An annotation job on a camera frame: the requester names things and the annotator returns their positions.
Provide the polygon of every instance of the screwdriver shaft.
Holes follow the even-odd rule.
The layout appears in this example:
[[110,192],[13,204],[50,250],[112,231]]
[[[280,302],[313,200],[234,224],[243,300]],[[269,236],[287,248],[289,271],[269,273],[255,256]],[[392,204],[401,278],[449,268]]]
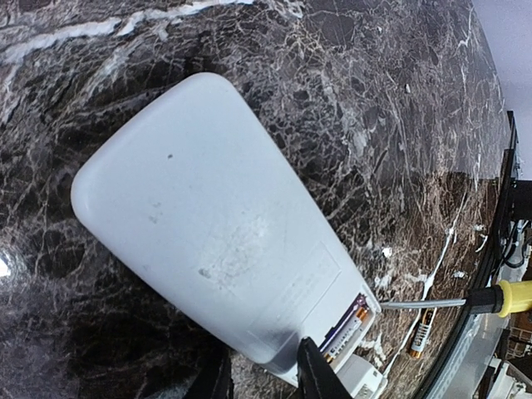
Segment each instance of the screwdriver shaft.
[[453,308],[455,306],[464,306],[466,300],[458,299],[437,299],[432,301],[414,301],[414,302],[383,302],[383,309],[425,309],[425,308]]

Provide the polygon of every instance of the marble countertop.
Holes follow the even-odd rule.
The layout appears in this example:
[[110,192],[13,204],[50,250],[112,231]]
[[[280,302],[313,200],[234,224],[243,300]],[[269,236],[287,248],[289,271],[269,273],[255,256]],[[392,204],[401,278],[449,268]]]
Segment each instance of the marble countertop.
[[[76,221],[73,176],[136,112],[212,71],[252,107],[382,300],[461,295],[510,131],[469,1],[0,3],[0,392],[180,397],[213,338]],[[358,352],[407,397],[456,319],[386,311]],[[238,354],[238,398],[293,389]]]

